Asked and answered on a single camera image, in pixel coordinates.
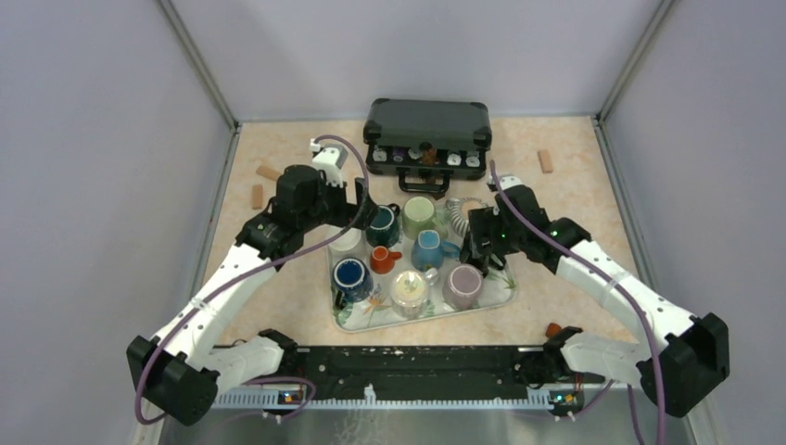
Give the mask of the lilac purple mug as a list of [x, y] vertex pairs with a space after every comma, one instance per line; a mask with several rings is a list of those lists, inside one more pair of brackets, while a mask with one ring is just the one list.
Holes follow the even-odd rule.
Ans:
[[478, 301], [483, 285], [483, 275], [476, 267], [459, 264], [448, 272], [442, 297], [454, 310], [465, 311]]

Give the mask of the light blue dotted mug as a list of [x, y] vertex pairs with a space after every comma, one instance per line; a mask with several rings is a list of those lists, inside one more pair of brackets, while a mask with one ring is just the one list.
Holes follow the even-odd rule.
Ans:
[[416, 270], [426, 272], [441, 268], [445, 259], [457, 259], [460, 252], [460, 247], [443, 240], [436, 230], [423, 230], [412, 246], [411, 263]]

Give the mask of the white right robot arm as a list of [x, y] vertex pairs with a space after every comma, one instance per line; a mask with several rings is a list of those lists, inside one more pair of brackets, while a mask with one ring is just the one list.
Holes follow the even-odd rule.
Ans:
[[543, 368], [556, 382], [577, 373], [641, 388], [666, 414], [681, 418], [729, 377], [729, 327], [660, 296], [615, 262], [569, 218], [549, 219], [531, 188], [501, 179], [495, 204], [469, 210], [461, 260], [483, 273], [522, 253], [573, 284], [611, 313], [634, 343], [568, 326], [544, 345]]

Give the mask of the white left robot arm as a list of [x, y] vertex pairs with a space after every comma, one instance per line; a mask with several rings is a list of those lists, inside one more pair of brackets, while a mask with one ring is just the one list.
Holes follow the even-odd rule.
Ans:
[[323, 225], [365, 228], [376, 205], [369, 174], [355, 181], [356, 200], [347, 198], [340, 168], [315, 161], [292, 165], [277, 179], [263, 211], [244, 223], [218, 270], [186, 306], [152, 338], [128, 346], [137, 422], [152, 426], [172, 417], [184, 426], [200, 420], [215, 399], [262, 376], [285, 383], [296, 374], [297, 358], [281, 340], [267, 335], [215, 350], [227, 325], [246, 302], [289, 261], [326, 247], [305, 247], [305, 235]]

